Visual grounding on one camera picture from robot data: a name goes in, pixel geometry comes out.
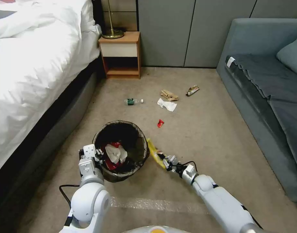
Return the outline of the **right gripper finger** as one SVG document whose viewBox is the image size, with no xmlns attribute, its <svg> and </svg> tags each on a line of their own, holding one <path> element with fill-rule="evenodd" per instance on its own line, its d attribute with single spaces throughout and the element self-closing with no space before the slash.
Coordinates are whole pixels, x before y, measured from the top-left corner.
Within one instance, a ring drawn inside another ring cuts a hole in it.
<svg viewBox="0 0 297 233">
<path fill-rule="evenodd" d="M 172 164 L 172 162 L 169 162 L 169 161 L 163 161 L 163 164 L 165 166 L 165 169 L 167 171 L 171 171 L 171 172 L 175 172 L 176 169 L 175 169 L 175 166 Z"/>
<path fill-rule="evenodd" d="M 175 155 L 166 156 L 166 161 L 170 166 L 176 166 L 179 163 L 179 160 Z"/>
</svg>

